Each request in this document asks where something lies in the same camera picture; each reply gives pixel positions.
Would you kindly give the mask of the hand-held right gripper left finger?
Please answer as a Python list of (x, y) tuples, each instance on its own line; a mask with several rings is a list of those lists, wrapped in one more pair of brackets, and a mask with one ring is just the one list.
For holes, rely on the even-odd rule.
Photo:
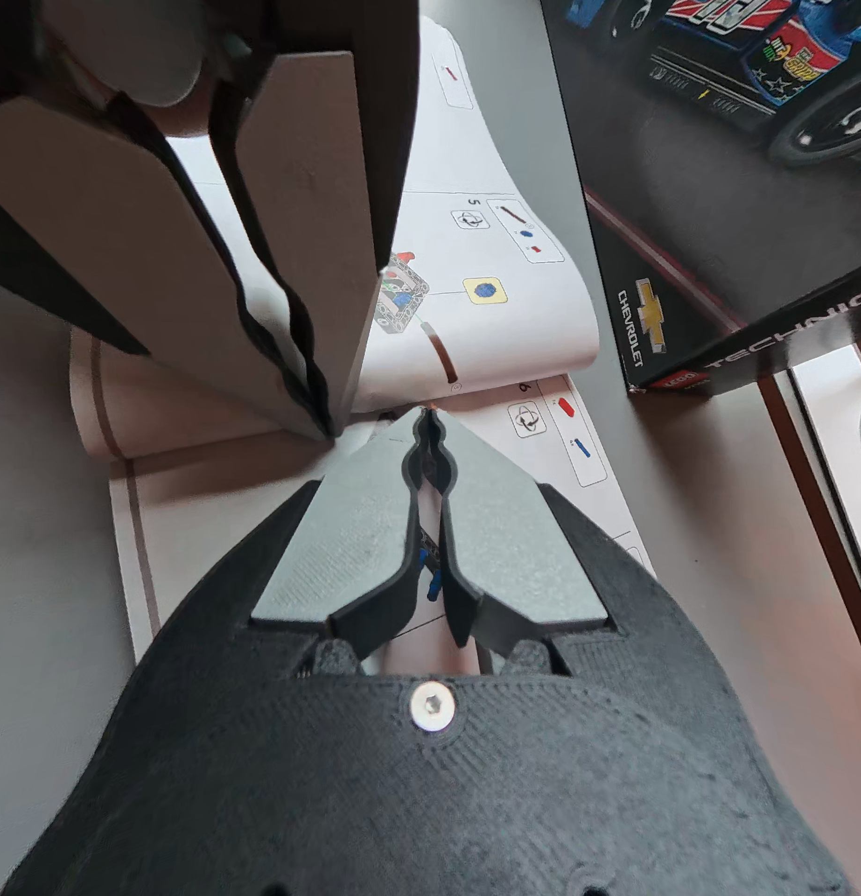
[(329, 469), (250, 616), (347, 642), (364, 659), (417, 606), (418, 494), (428, 410), (414, 408)]

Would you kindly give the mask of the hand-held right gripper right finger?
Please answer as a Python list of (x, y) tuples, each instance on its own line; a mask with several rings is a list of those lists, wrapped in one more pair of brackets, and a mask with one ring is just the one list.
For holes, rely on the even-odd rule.
[(508, 657), (521, 641), (607, 630), (609, 611), (550, 505), (559, 492), (447, 411), (429, 410), (428, 447), (455, 644)]

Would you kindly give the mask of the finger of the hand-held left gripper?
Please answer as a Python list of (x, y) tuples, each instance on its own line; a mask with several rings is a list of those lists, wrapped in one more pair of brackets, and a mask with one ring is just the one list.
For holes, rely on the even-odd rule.
[(0, 286), (283, 428), (332, 436), (248, 312), (177, 155), (123, 94), (89, 117), (0, 103)]
[(315, 412), (340, 433), (379, 286), (353, 54), (274, 56), (251, 97), (219, 82), (210, 140), (250, 244), (287, 294)]

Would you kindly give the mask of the lego instruction booklet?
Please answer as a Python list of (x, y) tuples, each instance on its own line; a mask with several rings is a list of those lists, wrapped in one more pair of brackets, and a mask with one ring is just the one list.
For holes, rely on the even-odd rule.
[(434, 402), (558, 488), (648, 572), (651, 560), (569, 377), (599, 327), (573, 259), (517, 190), (451, 33), (420, 17), (420, 87), (390, 274), (418, 288), (394, 333), (376, 318), (332, 445), (280, 431), (143, 357), (73, 330), (70, 398), (110, 494), (133, 656), (247, 532), (378, 431)]

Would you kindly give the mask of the lego set box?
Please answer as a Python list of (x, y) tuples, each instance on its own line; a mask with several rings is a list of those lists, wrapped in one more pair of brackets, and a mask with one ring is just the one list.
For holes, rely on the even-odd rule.
[(541, 2), (631, 391), (861, 339), (861, 1)]

